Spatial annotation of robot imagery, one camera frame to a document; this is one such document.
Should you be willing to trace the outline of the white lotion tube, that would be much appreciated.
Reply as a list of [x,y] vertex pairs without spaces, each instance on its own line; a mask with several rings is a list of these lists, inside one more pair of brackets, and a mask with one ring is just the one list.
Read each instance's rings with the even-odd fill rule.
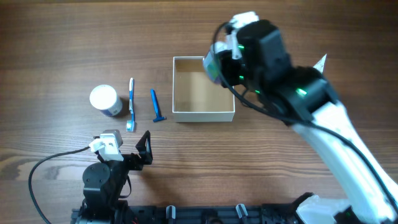
[[320,73],[323,73],[327,54],[325,54],[313,67]]

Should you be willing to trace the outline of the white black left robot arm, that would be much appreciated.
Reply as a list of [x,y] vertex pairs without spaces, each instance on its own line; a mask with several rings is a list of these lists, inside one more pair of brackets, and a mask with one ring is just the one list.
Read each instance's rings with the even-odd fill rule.
[[71,215],[72,223],[138,223],[137,215],[122,195],[123,187],[131,185],[129,172],[142,170],[153,161],[150,132],[146,131],[136,144],[137,154],[122,154],[123,140],[117,129],[103,131],[89,143],[98,162],[88,166],[82,176],[84,199],[80,209]]

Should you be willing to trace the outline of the blue white toothbrush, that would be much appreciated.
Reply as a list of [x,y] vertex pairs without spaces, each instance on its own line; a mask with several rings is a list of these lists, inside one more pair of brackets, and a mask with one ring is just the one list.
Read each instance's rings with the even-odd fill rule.
[[126,123],[126,131],[134,132],[135,130],[135,114],[134,114],[134,79],[130,78],[129,81],[129,112],[131,115],[131,119]]

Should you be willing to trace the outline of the beige open cardboard box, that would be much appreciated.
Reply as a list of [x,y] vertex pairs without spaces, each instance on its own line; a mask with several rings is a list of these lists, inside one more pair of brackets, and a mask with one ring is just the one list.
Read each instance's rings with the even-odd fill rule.
[[172,91],[172,113],[178,123],[233,120],[233,94],[209,79],[200,56],[173,58]]

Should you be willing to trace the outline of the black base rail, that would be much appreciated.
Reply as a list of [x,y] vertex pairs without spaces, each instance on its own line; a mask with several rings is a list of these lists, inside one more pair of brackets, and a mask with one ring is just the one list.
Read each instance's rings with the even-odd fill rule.
[[73,210],[72,223],[301,223],[286,204],[228,207],[123,207],[113,217],[89,215],[86,208]]

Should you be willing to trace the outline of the white cotton swab tub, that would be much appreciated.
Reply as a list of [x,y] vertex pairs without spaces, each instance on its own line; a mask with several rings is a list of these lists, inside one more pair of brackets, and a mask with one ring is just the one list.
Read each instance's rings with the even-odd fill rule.
[[90,93],[91,105],[106,116],[116,116],[123,108],[123,103],[116,90],[109,85],[99,85]]

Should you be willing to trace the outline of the blue disposable razor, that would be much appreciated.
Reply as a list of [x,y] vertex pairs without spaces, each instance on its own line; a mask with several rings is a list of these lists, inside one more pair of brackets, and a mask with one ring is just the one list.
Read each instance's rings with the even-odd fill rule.
[[153,122],[156,123],[156,122],[165,120],[166,117],[161,115],[161,111],[159,108],[159,103],[157,101],[157,96],[156,96],[155,90],[151,89],[150,93],[151,93],[152,103],[153,103],[154,111],[155,111],[155,115],[156,115],[156,118],[153,119]]

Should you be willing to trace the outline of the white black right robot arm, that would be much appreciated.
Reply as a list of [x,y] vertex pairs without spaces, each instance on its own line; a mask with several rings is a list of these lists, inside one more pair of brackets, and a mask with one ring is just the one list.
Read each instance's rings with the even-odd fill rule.
[[257,17],[234,18],[212,38],[212,73],[234,90],[241,85],[258,104],[237,93],[248,108],[283,122],[320,156],[345,191],[344,200],[308,194],[292,205],[301,223],[396,223],[397,184],[386,174],[356,132],[345,106],[314,67],[296,67],[280,30]]

